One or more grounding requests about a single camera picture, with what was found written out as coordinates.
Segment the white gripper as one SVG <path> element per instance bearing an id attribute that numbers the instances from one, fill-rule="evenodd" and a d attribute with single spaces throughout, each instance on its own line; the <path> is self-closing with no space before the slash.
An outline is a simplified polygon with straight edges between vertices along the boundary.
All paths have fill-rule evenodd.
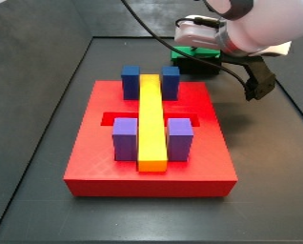
<path id="1" fill-rule="evenodd" d="M 281 56 L 289 52 L 290 42 L 246 51 L 240 48 L 228 35 L 224 19 L 201 15 L 188 15 L 176 22 L 174 41 L 193 48 L 206 48 L 224 52 L 229 56 Z"/>

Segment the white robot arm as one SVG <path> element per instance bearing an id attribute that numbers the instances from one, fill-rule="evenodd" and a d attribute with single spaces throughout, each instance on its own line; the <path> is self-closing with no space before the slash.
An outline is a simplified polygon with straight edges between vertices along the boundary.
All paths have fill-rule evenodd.
<path id="1" fill-rule="evenodd" d="M 188 15 L 177 21 L 174 41 L 229 56 L 285 55 L 303 36 L 303 0 L 205 0 L 218 18 Z"/>

